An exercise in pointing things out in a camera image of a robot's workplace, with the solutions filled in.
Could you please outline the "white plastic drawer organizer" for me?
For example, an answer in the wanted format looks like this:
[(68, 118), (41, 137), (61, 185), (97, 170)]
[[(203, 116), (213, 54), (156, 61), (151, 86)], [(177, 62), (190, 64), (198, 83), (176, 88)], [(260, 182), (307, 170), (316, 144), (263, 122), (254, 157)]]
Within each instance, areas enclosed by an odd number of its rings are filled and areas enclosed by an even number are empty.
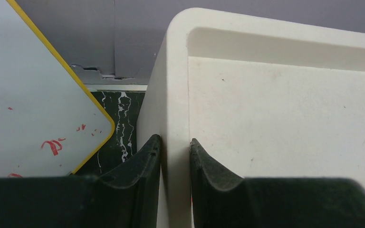
[(189, 146), (242, 177), (365, 188), (365, 33), (203, 8), (170, 22), (137, 121), (163, 141), (157, 227), (192, 226)]

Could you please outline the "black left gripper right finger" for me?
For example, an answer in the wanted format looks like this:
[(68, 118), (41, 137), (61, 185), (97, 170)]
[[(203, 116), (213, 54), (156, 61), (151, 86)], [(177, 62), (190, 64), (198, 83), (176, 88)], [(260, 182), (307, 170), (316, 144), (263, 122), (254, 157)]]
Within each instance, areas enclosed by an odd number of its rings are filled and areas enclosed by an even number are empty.
[(197, 228), (365, 228), (365, 189), (343, 178), (243, 178), (190, 143)]

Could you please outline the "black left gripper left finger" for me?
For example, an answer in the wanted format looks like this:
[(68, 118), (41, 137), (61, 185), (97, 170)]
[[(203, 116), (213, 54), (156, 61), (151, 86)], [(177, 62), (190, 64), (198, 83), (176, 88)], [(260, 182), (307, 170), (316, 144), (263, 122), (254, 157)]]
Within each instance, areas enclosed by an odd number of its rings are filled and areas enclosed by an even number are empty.
[(0, 178), (0, 228), (154, 228), (162, 140), (102, 176)]

